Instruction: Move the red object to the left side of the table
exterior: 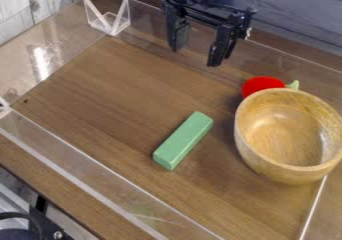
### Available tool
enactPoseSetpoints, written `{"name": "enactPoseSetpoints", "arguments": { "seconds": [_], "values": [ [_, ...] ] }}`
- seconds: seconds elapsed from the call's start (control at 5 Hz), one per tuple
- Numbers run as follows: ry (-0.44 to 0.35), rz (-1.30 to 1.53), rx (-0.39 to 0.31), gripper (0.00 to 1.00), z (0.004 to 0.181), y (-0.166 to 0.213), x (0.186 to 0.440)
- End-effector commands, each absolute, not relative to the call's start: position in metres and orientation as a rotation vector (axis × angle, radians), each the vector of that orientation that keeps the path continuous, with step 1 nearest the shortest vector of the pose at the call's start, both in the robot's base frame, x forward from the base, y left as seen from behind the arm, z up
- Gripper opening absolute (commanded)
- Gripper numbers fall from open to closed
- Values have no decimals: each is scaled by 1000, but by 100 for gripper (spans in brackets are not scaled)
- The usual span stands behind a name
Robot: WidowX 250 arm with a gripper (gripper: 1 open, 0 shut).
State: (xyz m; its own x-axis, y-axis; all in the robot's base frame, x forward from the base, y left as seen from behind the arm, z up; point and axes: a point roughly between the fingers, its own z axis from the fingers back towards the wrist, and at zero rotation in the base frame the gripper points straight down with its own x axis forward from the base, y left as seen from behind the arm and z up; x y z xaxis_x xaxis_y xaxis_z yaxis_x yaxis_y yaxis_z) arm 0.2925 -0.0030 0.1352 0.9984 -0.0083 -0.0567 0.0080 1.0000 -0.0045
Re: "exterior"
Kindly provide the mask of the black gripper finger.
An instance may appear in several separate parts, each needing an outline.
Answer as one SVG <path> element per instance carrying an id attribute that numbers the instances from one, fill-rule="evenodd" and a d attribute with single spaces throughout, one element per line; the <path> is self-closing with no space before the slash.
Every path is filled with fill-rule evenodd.
<path id="1" fill-rule="evenodd" d="M 237 45 L 237 31 L 235 27 L 230 25 L 219 25 L 216 27 L 215 40 L 210 47 L 207 66 L 218 67 L 223 60 L 227 59 L 233 53 Z"/>
<path id="2" fill-rule="evenodd" d="M 188 42 L 190 23 L 184 10 L 171 4 L 166 5 L 167 40 L 170 48 L 178 52 Z"/>

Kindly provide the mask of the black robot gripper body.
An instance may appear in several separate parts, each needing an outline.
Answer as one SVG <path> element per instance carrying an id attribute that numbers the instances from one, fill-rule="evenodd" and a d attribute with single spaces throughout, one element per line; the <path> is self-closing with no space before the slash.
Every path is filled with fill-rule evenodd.
<path id="1" fill-rule="evenodd" d="M 202 24 L 218 26 L 230 24 L 235 27 L 238 37 L 247 39 L 251 32 L 251 19 L 257 8 L 239 0 L 163 0 L 163 9 L 171 4 L 184 10 L 186 19 L 199 21 Z"/>

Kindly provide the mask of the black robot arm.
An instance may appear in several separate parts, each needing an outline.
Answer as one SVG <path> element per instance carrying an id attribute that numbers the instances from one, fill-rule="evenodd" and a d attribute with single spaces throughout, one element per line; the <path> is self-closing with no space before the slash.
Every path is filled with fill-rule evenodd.
<path id="1" fill-rule="evenodd" d="M 239 39 L 247 39 L 257 8 L 238 7 L 234 0 L 163 0 L 168 46 L 178 52 L 188 42 L 194 20 L 215 29 L 207 66 L 218 67 L 229 59 Z"/>

